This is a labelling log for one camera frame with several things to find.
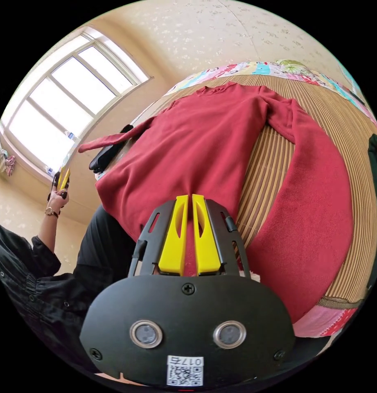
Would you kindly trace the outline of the person's left hand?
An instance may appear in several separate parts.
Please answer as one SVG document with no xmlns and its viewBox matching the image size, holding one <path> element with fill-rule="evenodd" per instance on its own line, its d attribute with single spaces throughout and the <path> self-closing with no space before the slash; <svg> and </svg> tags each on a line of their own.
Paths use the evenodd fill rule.
<svg viewBox="0 0 377 393">
<path fill-rule="evenodd" d="M 68 201 L 69 197 L 67 189 L 57 190 L 56 187 L 53 187 L 49 198 L 47 199 L 45 214 L 59 217 L 61 209 Z"/>
</svg>

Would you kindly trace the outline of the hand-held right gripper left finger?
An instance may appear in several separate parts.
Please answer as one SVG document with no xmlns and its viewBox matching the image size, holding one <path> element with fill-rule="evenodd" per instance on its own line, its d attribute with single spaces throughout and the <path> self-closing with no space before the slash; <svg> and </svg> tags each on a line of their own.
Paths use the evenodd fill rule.
<svg viewBox="0 0 377 393">
<path fill-rule="evenodd" d="M 183 275 L 184 273 L 188 202 L 188 195 L 178 196 L 174 201 L 158 263 L 158 268 L 162 274 Z"/>
</svg>

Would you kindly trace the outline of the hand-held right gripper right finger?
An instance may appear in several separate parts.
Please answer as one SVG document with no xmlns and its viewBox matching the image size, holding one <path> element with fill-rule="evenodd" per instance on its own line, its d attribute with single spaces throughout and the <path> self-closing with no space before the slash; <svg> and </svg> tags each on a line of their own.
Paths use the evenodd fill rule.
<svg viewBox="0 0 377 393">
<path fill-rule="evenodd" d="M 193 194 L 192 208 L 197 274 L 216 274 L 221 262 L 204 196 Z"/>
</svg>

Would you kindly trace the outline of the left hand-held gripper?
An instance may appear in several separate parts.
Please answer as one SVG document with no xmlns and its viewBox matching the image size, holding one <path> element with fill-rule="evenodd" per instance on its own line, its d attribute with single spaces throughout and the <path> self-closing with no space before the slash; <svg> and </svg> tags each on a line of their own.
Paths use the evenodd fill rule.
<svg viewBox="0 0 377 393">
<path fill-rule="evenodd" d="M 60 171 L 58 171 L 53 178 L 52 181 L 52 189 L 53 187 L 56 187 L 57 191 L 63 190 L 61 197 L 63 199 L 67 198 L 68 194 L 68 187 L 69 187 L 69 181 L 70 181 L 70 168 L 66 170 L 66 168 L 61 168 Z M 47 197 L 47 201 L 50 200 L 52 192 L 49 193 Z"/>
</svg>

